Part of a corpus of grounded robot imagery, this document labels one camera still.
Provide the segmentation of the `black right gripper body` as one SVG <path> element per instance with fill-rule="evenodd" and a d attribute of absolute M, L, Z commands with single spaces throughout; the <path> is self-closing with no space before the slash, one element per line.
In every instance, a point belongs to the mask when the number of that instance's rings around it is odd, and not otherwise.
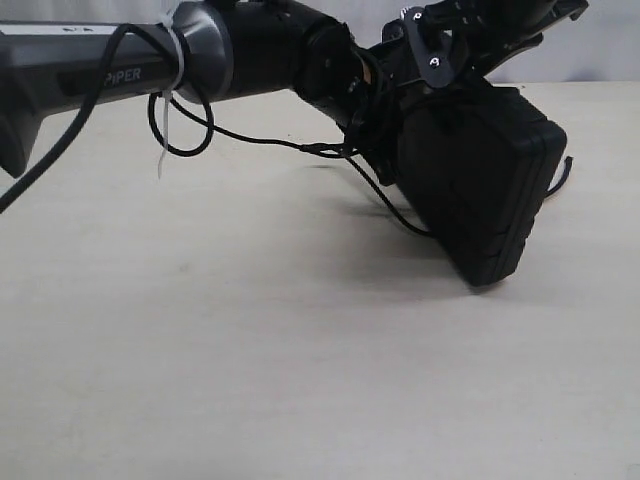
<path fill-rule="evenodd" d="M 467 63 L 487 75 L 509 59 L 537 47 L 543 32 L 578 18 L 587 1 L 440 1 L 424 9 L 426 32 L 450 31 L 467 49 Z"/>

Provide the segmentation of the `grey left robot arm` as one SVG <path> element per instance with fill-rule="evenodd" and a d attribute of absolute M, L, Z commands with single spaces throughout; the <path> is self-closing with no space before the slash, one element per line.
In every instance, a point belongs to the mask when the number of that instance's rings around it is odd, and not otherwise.
<path fill-rule="evenodd" d="M 293 91 L 331 118 L 329 158 L 361 155 L 383 185 L 398 176 L 399 75 L 335 18 L 297 1 L 185 1 L 152 24 L 5 21 L 1 25 L 1 167 L 8 206 L 69 148 L 95 107 L 146 96 L 204 109 Z"/>

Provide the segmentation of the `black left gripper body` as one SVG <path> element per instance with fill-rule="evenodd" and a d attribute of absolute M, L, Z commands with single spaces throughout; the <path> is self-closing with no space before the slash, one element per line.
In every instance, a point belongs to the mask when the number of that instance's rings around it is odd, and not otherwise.
<path fill-rule="evenodd" d="M 342 133 L 333 144 L 314 143 L 339 157 L 358 154 L 382 185 L 398 177 L 402 127 L 400 84 L 407 72 L 408 33 L 393 20 L 381 41 L 359 46 L 349 27 L 335 19 L 316 19 L 296 30 L 294 92 L 330 118 Z"/>

